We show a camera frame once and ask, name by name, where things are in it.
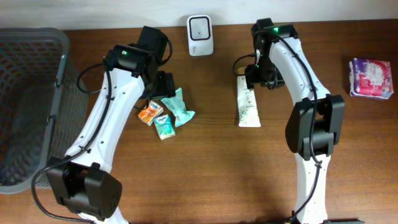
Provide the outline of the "teal Kleenex tissue pack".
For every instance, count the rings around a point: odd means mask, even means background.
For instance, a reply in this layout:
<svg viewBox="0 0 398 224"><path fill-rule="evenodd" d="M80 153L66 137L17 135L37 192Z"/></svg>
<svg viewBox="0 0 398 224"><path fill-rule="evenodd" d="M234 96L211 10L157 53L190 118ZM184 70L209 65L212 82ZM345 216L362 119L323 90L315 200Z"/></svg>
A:
<svg viewBox="0 0 398 224"><path fill-rule="evenodd" d="M175 131L173 129L170 116L168 114L158 116L154 120L155 128L161 140L168 139L175 136Z"/></svg>

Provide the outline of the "red purple pad package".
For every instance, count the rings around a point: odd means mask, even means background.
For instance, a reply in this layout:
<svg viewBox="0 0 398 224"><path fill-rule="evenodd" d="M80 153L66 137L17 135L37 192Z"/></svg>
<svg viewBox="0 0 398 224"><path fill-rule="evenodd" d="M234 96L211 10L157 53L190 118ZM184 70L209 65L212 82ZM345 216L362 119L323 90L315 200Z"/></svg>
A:
<svg viewBox="0 0 398 224"><path fill-rule="evenodd" d="M391 64L387 61L352 59L349 81L350 96L388 100L394 93Z"/></svg>

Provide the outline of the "mint green wipes pouch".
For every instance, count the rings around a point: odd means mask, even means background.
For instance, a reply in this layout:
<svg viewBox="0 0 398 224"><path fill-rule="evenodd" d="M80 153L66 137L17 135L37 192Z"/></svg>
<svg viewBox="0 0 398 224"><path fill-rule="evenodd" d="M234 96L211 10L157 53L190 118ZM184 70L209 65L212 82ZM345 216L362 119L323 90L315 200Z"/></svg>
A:
<svg viewBox="0 0 398 224"><path fill-rule="evenodd" d="M175 116L175 127L179 127L190 121L194 115L194 111L187 110L183 101L183 91L178 88L175 91L175 96L170 98L163 98L161 102L172 112Z"/></svg>

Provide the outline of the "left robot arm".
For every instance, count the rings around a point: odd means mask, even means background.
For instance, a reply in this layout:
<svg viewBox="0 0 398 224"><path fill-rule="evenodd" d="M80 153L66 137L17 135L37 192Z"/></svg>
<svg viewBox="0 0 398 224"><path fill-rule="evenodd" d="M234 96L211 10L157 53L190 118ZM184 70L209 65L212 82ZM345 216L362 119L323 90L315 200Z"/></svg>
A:
<svg viewBox="0 0 398 224"><path fill-rule="evenodd" d="M81 133L64 158L52 157L41 173L47 176L59 205L77 214L76 222L127 223L119 202L123 187L110 172L116 145L137 101L175 96L167 63L169 38L145 26L135 44L117 44L102 61L104 80Z"/></svg>

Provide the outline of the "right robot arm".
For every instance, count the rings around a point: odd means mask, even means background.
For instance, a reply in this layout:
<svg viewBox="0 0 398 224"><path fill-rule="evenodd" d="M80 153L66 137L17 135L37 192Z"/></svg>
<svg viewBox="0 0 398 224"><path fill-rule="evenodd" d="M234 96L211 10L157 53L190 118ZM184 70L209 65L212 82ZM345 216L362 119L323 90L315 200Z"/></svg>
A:
<svg viewBox="0 0 398 224"><path fill-rule="evenodd" d="M325 205L326 176L339 143L345 102L319 81L292 24L270 18L251 27L254 63L245 69L249 89L286 86L294 105L285 138L297 165L297 199L286 223L331 223Z"/></svg>

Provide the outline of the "white leaf-print tube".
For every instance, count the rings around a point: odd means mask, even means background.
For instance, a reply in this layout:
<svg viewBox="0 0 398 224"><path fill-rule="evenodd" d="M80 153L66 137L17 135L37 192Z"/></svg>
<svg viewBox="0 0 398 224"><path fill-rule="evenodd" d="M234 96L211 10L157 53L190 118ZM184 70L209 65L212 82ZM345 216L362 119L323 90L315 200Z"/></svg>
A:
<svg viewBox="0 0 398 224"><path fill-rule="evenodd" d="M245 68L237 69L237 102L239 112L239 127L259 128L261 127L257 103L253 89L249 89L244 76Z"/></svg>

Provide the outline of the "orange Kleenex tissue pack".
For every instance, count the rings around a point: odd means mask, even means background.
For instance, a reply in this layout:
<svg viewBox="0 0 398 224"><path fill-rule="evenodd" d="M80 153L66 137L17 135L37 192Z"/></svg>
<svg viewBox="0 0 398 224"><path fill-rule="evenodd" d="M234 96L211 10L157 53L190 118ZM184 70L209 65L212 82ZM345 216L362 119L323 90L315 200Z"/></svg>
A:
<svg viewBox="0 0 398 224"><path fill-rule="evenodd" d="M163 107L151 100L147 107L141 110L137 116L143 123L151 126L156 117L160 116L163 112Z"/></svg>

